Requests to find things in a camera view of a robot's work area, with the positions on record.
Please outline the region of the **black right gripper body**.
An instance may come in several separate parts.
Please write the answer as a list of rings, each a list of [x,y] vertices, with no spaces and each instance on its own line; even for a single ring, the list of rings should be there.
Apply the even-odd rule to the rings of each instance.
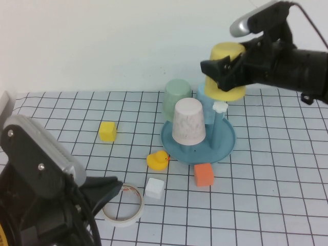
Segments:
[[[268,41],[262,36],[251,39],[256,41],[256,52],[244,55],[244,72],[246,85],[277,85],[275,67],[279,53],[279,41]]]

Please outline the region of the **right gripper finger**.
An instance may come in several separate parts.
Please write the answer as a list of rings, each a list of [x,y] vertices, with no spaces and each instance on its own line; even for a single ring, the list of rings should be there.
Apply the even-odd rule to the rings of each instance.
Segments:
[[[245,48],[244,55],[251,55],[256,52],[256,41],[249,40],[246,42],[241,42],[240,44]]]
[[[216,60],[200,62],[201,71],[211,78],[217,87],[225,92],[245,86],[244,55],[239,54],[234,60],[230,56]]]

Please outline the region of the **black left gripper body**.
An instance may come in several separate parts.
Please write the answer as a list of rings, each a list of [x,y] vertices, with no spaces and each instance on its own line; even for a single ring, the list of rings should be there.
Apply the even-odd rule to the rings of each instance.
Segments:
[[[1,172],[1,245],[101,245],[92,210],[72,177],[40,197],[11,164]]]

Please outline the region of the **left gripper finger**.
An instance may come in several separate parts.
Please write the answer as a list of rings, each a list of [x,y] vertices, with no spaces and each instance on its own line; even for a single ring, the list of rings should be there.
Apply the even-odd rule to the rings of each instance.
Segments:
[[[97,215],[103,207],[118,195],[122,182],[111,182],[88,190],[88,199],[93,215]]]
[[[120,181],[115,176],[87,177],[86,179],[86,187],[100,188],[105,186],[120,186]]]

